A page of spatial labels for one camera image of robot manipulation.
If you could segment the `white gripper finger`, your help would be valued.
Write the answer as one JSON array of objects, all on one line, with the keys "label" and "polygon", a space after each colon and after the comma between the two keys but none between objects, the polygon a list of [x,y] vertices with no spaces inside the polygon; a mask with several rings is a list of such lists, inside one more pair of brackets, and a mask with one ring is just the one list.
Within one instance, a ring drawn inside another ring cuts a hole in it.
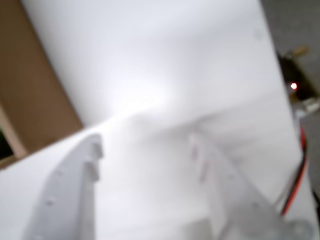
[{"label": "white gripper finger", "polygon": [[95,183],[104,157],[101,135],[76,145],[51,171],[22,236],[24,240],[94,240]]},{"label": "white gripper finger", "polygon": [[190,136],[196,164],[212,209],[223,212],[241,240],[286,240],[288,226],[220,147],[202,134]]}]

